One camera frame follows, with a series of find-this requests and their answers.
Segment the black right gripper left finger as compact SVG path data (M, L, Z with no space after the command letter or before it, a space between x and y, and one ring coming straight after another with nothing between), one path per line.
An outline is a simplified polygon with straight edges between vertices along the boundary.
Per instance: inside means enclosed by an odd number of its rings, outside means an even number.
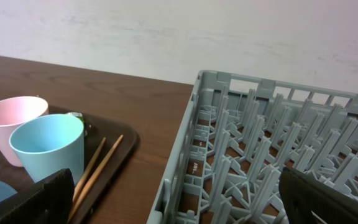
M0 223L66 223L73 205L74 181L61 169L0 202Z

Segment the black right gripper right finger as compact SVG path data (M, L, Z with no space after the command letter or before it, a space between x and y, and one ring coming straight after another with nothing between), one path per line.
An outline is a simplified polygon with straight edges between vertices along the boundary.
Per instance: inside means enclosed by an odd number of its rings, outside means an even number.
M296 169L285 167L279 192L290 224L358 223L358 202Z

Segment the light blue plastic cup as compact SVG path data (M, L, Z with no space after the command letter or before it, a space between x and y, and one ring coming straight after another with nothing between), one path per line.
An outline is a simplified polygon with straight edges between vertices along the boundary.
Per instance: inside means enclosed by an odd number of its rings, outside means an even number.
M85 128L69 114L50 114L20 125L9 144L34 182L69 169L75 184L85 169Z

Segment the pink plastic cup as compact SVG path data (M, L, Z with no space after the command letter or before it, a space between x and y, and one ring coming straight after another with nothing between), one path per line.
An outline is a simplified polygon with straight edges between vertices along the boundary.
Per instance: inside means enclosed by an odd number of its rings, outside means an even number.
M17 96L0 101L0 152L13 166L22 163L9 144L12 132L20 125L48 114L48 102L38 96Z

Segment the grey dishwasher rack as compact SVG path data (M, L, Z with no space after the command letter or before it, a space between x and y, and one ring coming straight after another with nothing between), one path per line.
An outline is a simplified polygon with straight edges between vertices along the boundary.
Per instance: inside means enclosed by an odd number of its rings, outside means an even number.
M358 202L358 94L202 70L149 223L287 223L291 167Z

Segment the wooden chopstick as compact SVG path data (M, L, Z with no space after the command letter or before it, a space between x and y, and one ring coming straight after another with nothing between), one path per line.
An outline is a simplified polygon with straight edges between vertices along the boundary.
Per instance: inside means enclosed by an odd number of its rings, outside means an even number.
M78 200L76 201L76 203L73 203L73 206L69 213L67 223L69 223L71 221L71 219L73 218L74 214L76 213L76 211L78 210L78 208L82 204L82 202L84 201L88 192L90 191L90 189L92 188L92 186L94 185L94 183L96 182L98 177L100 176L103 169L106 167L106 164L109 161L109 159L111 158L111 156L113 155L114 151L116 150L118 145L121 143L123 137L124 137L123 134L118 137L117 141L113 144L112 148L110 148L108 153L103 157L103 160L97 166L97 168L94 170L94 172L93 173L90 172L90 174L85 182L85 185L84 185L82 191L80 192Z
M94 152L91 160L89 161L83 175L81 176L81 179L79 180L79 182L77 183L76 187L75 187L75 191L74 191L74 195L73 195L73 203L76 203L76 201L78 200L78 197L80 195L80 192L82 191L84 185L85 185L85 182L94 166L94 163L96 162L103 146L104 146L104 143L106 141L106 138L103 138L102 141L100 142L98 148L96 149L96 151Z

